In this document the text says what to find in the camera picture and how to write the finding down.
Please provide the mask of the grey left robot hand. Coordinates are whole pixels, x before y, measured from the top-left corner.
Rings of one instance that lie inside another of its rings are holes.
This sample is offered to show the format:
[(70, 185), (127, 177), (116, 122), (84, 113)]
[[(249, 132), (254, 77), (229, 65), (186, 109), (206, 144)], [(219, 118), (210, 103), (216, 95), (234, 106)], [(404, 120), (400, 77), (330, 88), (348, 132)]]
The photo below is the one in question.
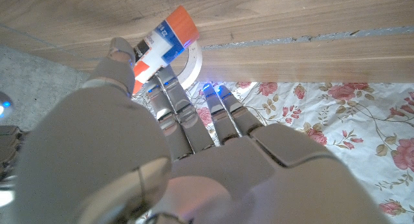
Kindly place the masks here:
[(31, 131), (17, 162), (14, 223), (387, 223), (329, 150), (263, 125), (225, 86), (209, 90), (220, 146), (189, 100), (181, 121), (131, 99), (135, 53), (114, 38), (83, 87)]

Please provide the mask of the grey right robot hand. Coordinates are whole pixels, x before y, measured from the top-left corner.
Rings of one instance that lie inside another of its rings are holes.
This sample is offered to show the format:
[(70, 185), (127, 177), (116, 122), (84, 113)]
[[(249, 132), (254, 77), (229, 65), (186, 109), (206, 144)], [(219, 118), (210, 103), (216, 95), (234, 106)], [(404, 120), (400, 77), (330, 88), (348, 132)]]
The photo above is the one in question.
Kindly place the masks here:
[(7, 125), (6, 120), (14, 110), (12, 99), (1, 92), (1, 190), (14, 188), (17, 158), (27, 132), (16, 125)]

